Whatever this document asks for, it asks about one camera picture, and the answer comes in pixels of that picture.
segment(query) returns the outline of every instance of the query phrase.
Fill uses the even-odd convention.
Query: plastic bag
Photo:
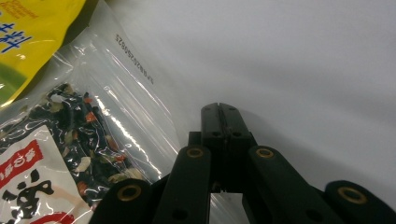
[[[0,1],[0,107],[10,104],[62,45],[84,3]]]
[[[86,223],[114,183],[167,175],[179,145],[165,105],[100,1],[43,82],[0,111],[0,222]]]

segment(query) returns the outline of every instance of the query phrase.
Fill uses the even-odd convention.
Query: brass screw
[[[256,150],[256,154],[265,159],[274,157],[274,152],[268,148],[259,148]]]
[[[341,195],[345,200],[350,203],[355,204],[364,204],[367,203],[367,197],[362,194],[360,191],[350,188],[350,187],[341,187],[338,190],[338,194]]]
[[[128,189],[134,189],[134,193],[132,195],[130,195],[129,193],[125,192]],[[127,185],[122,187],[119,192],[117,193],[117,196],[119,197],[119,199],[123,202],[129,202],[132,201],[134,199],[136,199],[137,197],[139,197],[139,195],[142,193],[142,189],[140,188],[140,186],[138,185]]]
[[[200,148],[189,148],[187,150],[187,155],[191,158],[199,158],[204,155],[204,152]]]

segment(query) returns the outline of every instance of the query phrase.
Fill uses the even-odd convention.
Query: clear plastic bag
[[[31,94],[0,111],[0,222],[86,223],[114,183],[167,175],[179,145],[165,98],[99,1]]]

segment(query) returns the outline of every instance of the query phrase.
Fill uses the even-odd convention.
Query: food in bag
[[[143,178],[90,95],[67,83],[0,130],[1,223],[87,223],[112,185]]]

